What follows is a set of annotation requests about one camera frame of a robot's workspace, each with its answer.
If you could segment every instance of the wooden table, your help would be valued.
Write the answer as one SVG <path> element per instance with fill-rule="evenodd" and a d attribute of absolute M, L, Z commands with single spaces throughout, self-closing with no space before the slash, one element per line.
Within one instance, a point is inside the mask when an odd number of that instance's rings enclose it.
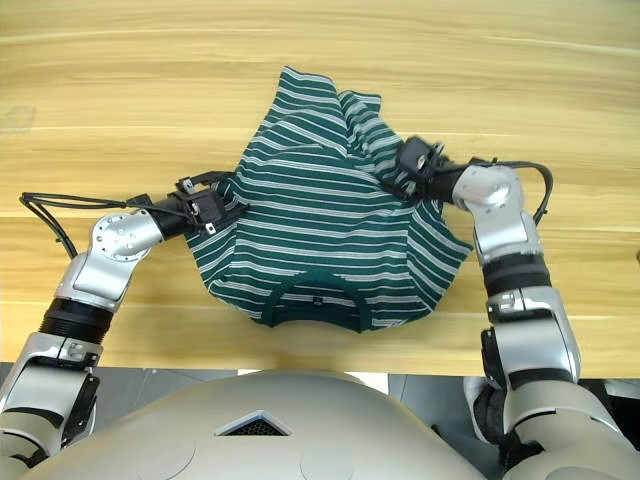
<path fill-rule="evenodd" d="M 2 360 L 68 264 L 19 193 L 159 199 L 180 177 L 233 169 L 288 64 L 382 94 L 397 132 L 458 161 L 551 167 L 540 233 L 583 372 L 640 377 L 637 2 L 6 0 L 0 22 Z M 533 209 L 542 183 L 524 180 Z M 101 214 L 56 213 L 79 247 Z M 470 219 L 446 215 L 469 240 Z M 471 258 L 408 326 L 269 329 L 209 296 L 176 240 L 138 267 L 102 364 L 480 374 L 484 300 Z"/>

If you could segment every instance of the striped shirt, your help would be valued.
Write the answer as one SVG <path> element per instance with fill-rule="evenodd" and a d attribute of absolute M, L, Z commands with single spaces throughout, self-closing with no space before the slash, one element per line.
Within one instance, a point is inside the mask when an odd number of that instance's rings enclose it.
<path fill-rule="evenodd" d="M 285 68 L 275 100 L 235 175 L 218 185 L 231 227 L 187 238 L 205 286 L 267 325 L 321 320 L 356 331 L 431 312 L 471 247 L 449 231 L 442 205 L 415 206 L 380 181 L 398 172 L 400 137 L 380 97 Z"/>

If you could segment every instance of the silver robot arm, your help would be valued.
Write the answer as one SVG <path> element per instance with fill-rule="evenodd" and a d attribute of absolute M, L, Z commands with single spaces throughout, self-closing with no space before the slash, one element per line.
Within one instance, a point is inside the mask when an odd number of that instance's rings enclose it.
<path fill-rule="evenodd" d="M 92 367 L 136 265 L 164 240 L 188 231 L 213 234 L 232 223 L 243 207 L 227 212 L 215 190 L 194 187 L 225 176 L 182 179 L 157 204 L 141 196 L 136 212 L 96 222 L 88 250 L 71 261 L 39 331 L 0 388 L 0 478 L 19 478 L 84 431 L 100 383 Z"/>
<path fill-rule="evenodd" d="M 456 167 L 441 151 L 413 137 L 398 164 L 421 182 L 423 198 L 473 215 L 492 325 L 481 336 L 485 374 L 506 392 L 505 480 L 638 478 L 640 455 L 602 403 L 577 385 L 580 352 L 536 222 L 523 209 L 518 175 L 487 162 Z"/>

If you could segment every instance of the gray floor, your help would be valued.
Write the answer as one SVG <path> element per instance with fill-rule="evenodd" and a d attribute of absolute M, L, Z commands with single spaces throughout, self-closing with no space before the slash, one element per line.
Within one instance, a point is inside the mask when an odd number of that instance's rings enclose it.
<path fill-rule="evenodd" d="M 11 367 L 0 364 L 0 380 Z M 195 383 L 236 375 L 235 370 L 160 370 L 96 368 L 101 386 L 94 431 L 148 403 Z M 428 426 L 466 457 L 489 480 L 501 478 L 497 448 L 473 434 L 462 392 L 462 378 L 389 375 L 389 394 L 404 403 Z"/>

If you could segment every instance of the black cable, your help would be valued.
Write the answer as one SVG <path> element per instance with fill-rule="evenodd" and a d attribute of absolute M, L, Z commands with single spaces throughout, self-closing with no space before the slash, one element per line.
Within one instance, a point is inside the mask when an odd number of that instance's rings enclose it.
<path fill-rule="evenodd" d="M 542 197 L 542 200 L 540 201 L 540 205 L 538 206 L 538 209 L 533 214 L 533 221 L 536 223 L 536 225 L 540 223 L 542 216 L 547 213 L 547 205 L 549 204 L 549 199 L 551 198 L 551 192 L 553 191 L 553 174 L 551 173 L 551 170 L 549 170 L 547 167 L 545 167 L 540 163 L 522 162 L 522 161 L 501 162 L 501 161 L 498 161 L 496 158 L 494 158 L 492 162 L 488 162 L 486 160 L 482 160 L 478 158 L 473 158 L 469 163 L 473 165 L 480 165 L 483 167 L 490 167 L 492 165 L 502 165 L 510 168 L 533 168 L 537 170 L 540 173 L 540 175 L 542 175 L 542 179 L 544 180 L 544 197 Z"/>
<path fill-rule="evenodd" d="M 44 206 L 57 208 L 70 208 L 74 210 L 100 210 L 110 208 L 144 208 L 158 212 L 169 213 L 187 219 L 193 225 L 193 219 L 183 212 L 178 212 L 168 208 L 156 207 L 154 205 L 140 205 L 134 202 L 121 202 L 118 200 L 107 200 L 102 198 L 79 197 L 76 195 L 65 195 L 59 193 L 37 193 L 24 192 L 20 196 L 20 203 L 27 207 L 34 215 L 42 220 L 56 235 L 56 242 L 62 244 L 70 258 L 78 255 L 75 245 L 65 232 L 58 220 Z"/>

